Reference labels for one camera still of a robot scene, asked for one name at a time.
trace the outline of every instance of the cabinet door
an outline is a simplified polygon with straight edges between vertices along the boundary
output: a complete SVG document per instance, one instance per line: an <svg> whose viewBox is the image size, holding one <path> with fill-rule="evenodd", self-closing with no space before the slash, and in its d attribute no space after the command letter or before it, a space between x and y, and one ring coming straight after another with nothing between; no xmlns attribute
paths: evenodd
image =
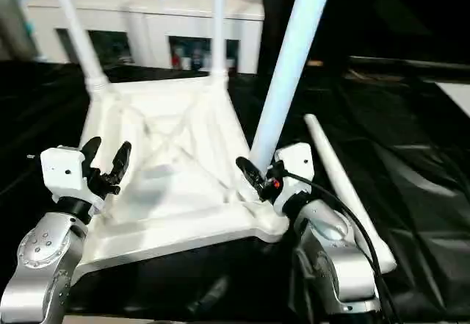
<svg viewBox="0 0 470 324"><path fill-rule="evenodd" d="M187 69L190 60L189 67L195 69L194 57L202 56L202 68L207 69L212 18L146 15L146 21L153 67L172 68L183 57L180 65ZM228 67L235 67L240 73L256 73L262 21L225 19L224 24Z"/></svg>
<svg viewBox="0 0 470 324"><path fill-rule="evenodd" d="M26 13L40 53L47 62L76 61L60 8L29 7ZM151 53L142 13L108 10L78 10L77 13L103 64L150 65Z"/></svg>

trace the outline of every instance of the black cable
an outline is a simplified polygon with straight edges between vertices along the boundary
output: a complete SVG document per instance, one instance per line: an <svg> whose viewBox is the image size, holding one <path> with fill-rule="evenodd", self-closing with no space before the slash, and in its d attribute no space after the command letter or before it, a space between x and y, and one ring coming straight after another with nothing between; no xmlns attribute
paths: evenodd
<svg viewBox="0 0 470 324"><path fill-rule="evenodd" d="M355 214L351 211L350 208L344 204L341 199L339 199L336 195L334 195L332 192L326 190L322 186L313 183L312 181L309 181L308 179L303 178L302 176L295 175L293 173L290 173L289 171L285 170L285 176L286 177L291 177L293 179L297 179L298 181L301 181L303 183L306 183L316 190L320 191L323 195L326 195L329 198L332 198L335 202L336 205L340 208L340 210L345 213L358 227L359 231L362 233L364 236L364 240L366 241L367 247L369 248L369 252L372 258L372 269L374 270L375 273L375 278L376 278L376 285L377 285L377 291L379 295L379 301L380 301L380 306L383 309L384 317L387 319L387 321L390 323L390 317L386 311L386 302L385 299L388 299L388 302L390 304L391 310L395 316L395 320L397 323L402 324L402 321L397 313L397 309L394 305L393 298L390 296L390 292L388 291L388 288L386 288L385 281L383 280L382 273L380 271L380 264L379 260L377 257L377 253L375 252L374 245L372 244L372 241L370 240L369 235L367 234L366 229L363 227L362 223L359 221L359 219L355 216Z"/></svg>

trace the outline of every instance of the white plastic part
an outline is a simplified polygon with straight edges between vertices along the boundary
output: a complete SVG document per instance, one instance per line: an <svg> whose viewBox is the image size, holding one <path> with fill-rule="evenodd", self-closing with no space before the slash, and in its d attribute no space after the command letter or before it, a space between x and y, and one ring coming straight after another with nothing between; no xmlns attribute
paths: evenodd
<svg viewBox="0 0 470 324"><path fill-rule="evenodd" d="M87 179L83 177L85 156L81 151L66 147L49 148L41 153L40 158L44 185L51 191L55 202L64 196L74 197L101 210L104 200L90 191Z"/></svg>
<svg viewBox="0 0 470 324"><path fill-rule="evenodd" d="M213 76L227 76L227 67L225 64L225 35L223 31L224 12L225 0L214 0L214 38L211 43L211 75Z"/></svg>
<svg viewBox="0 0 470 324"><path fill-rule="evenodd" d="M314 163L312 162L310 145L307 143L296 143L285 148L278 149L274 154L275 161L282 160L284 168L294 175L311 181L314 177ZM283 214L284 204L294 195L301 191L310 193L311 187L292 177L283 178L283 189L276 198L274 210Z"/></svg>
<svg viewBox="0 0 470 324"><path fill-rule="evenodd" d="M131 143L121 193L90 225L73 281L90 271L219 242L278 241L289 221L246 185L235 165L248 155L223 77L119 83L93 95L82 142L103 139L92 166L109 171ZM107 151L101 151L106 143Z"/></svg>
<svg viewBox="0 0 470 324"><path fill-rule="evenodd" d="M294 2L250 152L250 161L262 173L271 163L326 1Z"/></svg>
<svg viewBox="0 0 470 324"><path fill-rule="evenodd" d="M372 244L374 245L375 252L377 253L377 257L380 263L380 271L382 273L388 273L392 271L397 266L395 258L391 253L390 248L380 238L377 231L375 230L374 224L370 220L364 205L361 203L361 199L359 199L358 194L356 193L353 184L348 178L346 171L344 170L335 151L333 150L330 141L323 132L319 121L314 115L306 115L305 122L307 123L310 135L314 141L315 147L317 148L318 154L322 159L323 165L325 166L326 172L336 194L341 199L341 201L351 209L354 215L358 217L366 229L367 234L369 235ZM362 233L358 230L354 223L352 224L354 225L356 242L362 251L364 251L370 258L370 252Z"/></svg>
<svg viewBox="0 0 470 324"><path fill-rule="evenodd" d="M58 0L65 14L68 24L68 31L73 48L77 53L80 66L84 72L85 82L89 91L105 88L109 82L108 78L101 70L98 57L93 49L90 37L80 24L76 9L72 0Z"/></svg>

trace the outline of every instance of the white furniture frame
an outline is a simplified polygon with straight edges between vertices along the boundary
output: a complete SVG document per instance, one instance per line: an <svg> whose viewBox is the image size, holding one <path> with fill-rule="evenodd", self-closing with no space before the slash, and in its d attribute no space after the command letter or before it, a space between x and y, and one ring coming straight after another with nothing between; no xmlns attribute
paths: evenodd
<svg viewBox="0 0 470 324"><path fill-rule="evenodd" d="M25 0L42 57L70 62L56 29L67 29L59 0ZM73 0L86 30L125 32L136 65L171 68L168 36L212 38L212 0ZM239 41L238 72L256 73L264 10L261 0L226 0L225 37Z"/></svg>
<svg viewBox="0 0 470 324"><path fill-rule="evenodd" d="M93 165L111 169L132 144L119 196L93 217L73 282L90 271L245 237L278 241L289 221L260 203L235 165L248 156L265 173L286 119L326 0L295 0L252 151L227 93L226 0L214 0L209 77L112 84L71 0L59 0L91 103L82 144L100 136ZM396 264L379 238L319 124L309 126L335 189L360 218L382 271Z"/></svg>

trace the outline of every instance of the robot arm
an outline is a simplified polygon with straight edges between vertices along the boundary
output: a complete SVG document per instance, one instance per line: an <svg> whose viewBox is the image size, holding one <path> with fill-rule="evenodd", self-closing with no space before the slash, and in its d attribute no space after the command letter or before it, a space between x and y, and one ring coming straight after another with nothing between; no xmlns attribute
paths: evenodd
<svg viewBox="0 0 470 324"><path fill-rule="evenodd" d="M110 174L90 167L101 144L91 139L81 151L60 146L40 155L44 184L55 208L47 212L18 247L18 265L1 298L2 323L61 323L73 271L82 258L87 224L107 194L120 192L131 145L125 142Z"/></svg>
<svg viewBox="0 0 470 324"><path fill-rule="evenodd" d="M278 214L291 220L298 239L294 252L303 278L318 293L326 314L379 312L375 274L356 245L352 222L312 197L309 184L288 176L293 173L312 180L310 146L298 143L276 151L266 178L245 158L239 157L237 165L260 198L271 201Z"/></svg>

